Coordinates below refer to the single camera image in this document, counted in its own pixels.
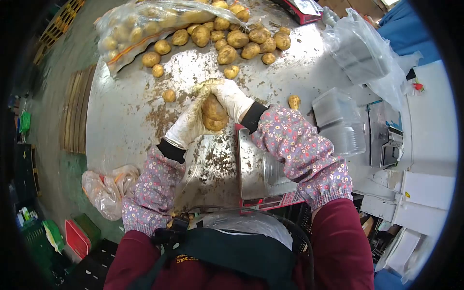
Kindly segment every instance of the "purple floral sleeve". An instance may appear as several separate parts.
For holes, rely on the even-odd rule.
[[[338,198],[353,200],[346,162],[334,156],[334,145],[319,136],[297,110],[271,105],[262,115],[253,142],[284,162],[287,178],[314,211]]]
[[[147,153],[134,196],[122,200],[122,222],[126,232],[136,230],[149,236],[171,220],[174,191],[185,173],[185,165],[163,156],[156,146]]]

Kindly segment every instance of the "white rubber glove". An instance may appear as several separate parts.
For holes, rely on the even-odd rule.
[[[238,119],[240,115],[254,103],[252,99],[245,96],[231,79],[221,80],[221,84],[212,84],[211,92],[216,96],[219,103],[221,103],[235,123],[239,123]]]
[[[168,143],[183,150],[187,150],[188,146],[200,135],[221,135],[223,133],[208,130],[203,125],[201,105],[208,98],[211,88],[208,86],[197,88],[199,89],[198,96],[164,135]]]

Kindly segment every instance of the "green crate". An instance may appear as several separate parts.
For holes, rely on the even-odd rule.
[[[24,133],[29,130],[29,126],[31,125],[31,113],[22,113],[20,119],[21,121],[19,123],[19,132]]]
[[[97,244],[102,238],[102,232],[100,229],[89,219],[89,217],[82,213],[76,217],[72,217],[74,223],[82,230],[82,232],[90,240],[90,249],[95,249]]]

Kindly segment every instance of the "maroon sleeve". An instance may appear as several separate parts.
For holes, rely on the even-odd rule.
[[[121,239],[116,256],[106,275],[106,290],[126,289],[136,278],[150,270],[161,253],[150,237],[139,231],[129,231]]]
[[[314,217],[311,244],[317,288],[374,289],[372,252],[352,201],[322,206]]]

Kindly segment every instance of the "green floor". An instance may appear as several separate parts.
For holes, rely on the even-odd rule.
[[[98,60],[98,36],[93,22],[109,9],[126,0],[87,0],[70,26],[40,63],[41,77],[32,98],[22,107],[32,115],[26,142],[36,145],[40,205],[45,216],[59,226],[64,237],[64,220],[86,213],[101,229],[102,237],[119,242],[122,220],[105,219],[81,188],[82,173],[87,170],[85,155],[68,154],[59,149],[58,127],[63,110],[65,87],[72,72]]]

